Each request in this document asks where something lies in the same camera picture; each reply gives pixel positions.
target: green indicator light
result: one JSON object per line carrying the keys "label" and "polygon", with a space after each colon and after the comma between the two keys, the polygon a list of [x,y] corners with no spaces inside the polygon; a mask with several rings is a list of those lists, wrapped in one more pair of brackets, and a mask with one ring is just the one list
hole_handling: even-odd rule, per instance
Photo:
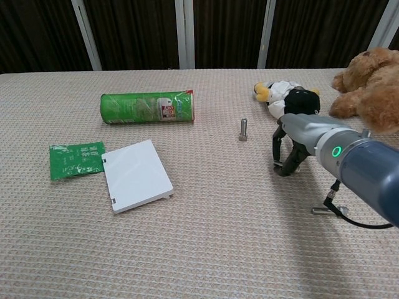
{"label": "green indicator light", "polygon": [[333,150],[332,150],[332,156],[334,158],[336,158],[337,156],[339,156],[341,154],[342,148],[340,146],[336,146]]}

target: dark curtain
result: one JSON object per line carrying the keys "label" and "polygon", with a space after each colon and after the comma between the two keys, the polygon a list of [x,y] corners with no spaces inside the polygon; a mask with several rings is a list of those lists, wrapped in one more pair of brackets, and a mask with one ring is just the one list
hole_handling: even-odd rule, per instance
{"label": "dark curtain", "polygon": [[91,70],[70,0],[0,0],[0,72]]}
{"label": "dark curtain", "polygon": [[391,44],[388,47],[391,50],[399,50],[399,28],[397,29],[397,33],[393,36]]}
{"label": "dark curtain", "polygon": [[277,0],[266,67],[346,67],[367,49],[388,0]]}
{"label": "dark curtain", "polygon": [[104,70],[178,69],[174,0],[85,0]]}
{"label": "dark curtain", "polygon": [[194,0],[196,68],[256,68],[266,2]]}

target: brown teddy bear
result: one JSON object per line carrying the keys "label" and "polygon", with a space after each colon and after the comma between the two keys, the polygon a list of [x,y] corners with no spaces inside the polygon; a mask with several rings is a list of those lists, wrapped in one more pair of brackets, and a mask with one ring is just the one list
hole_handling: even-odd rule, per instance
{"label": "brown teddy bear", "polygon": [[334,77],[332,87],[342,94],[331,116],[358,115],[380,134],[399,131],[399,51],[377,47],[358,54]]}

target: penguin plush toy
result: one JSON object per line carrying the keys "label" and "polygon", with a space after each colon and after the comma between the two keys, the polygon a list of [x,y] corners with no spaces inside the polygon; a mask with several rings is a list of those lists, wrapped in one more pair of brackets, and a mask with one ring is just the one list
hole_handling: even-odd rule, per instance
{"label": "penguin plush toy", "polygon": [[266,102],[270,114],[279,119],[284,114],[318,114],[320,92],[305,89],[294,81],[259,82],[254,86],[255,97]]}

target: black cable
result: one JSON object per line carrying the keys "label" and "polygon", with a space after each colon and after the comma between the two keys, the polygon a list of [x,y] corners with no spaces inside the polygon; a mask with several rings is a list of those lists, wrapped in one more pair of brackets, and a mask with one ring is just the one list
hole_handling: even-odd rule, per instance
{"label": "black cable", "polygon": [[329,194],[327,195],[327,197],[325,198],[325,201],[323,203],[330,211],[332,211],[338,217],[341,217],[343,220],[345,220],[355,226],[363,227],[364,229],[389,229],[389,228],[393,227],[393,225],[391,223],[381,224],[381,225],[363,224],[363,223],[353,221],[353,220],[349,219],[348,217],[346,217],[345,215],[343,215],[342,212],[332,203],[335,193],[339,190],[340,183],[341,182],[338,179],[335,180],[335,183],[333,183],[333,185],[331,186],[331,191],[329,192]]}

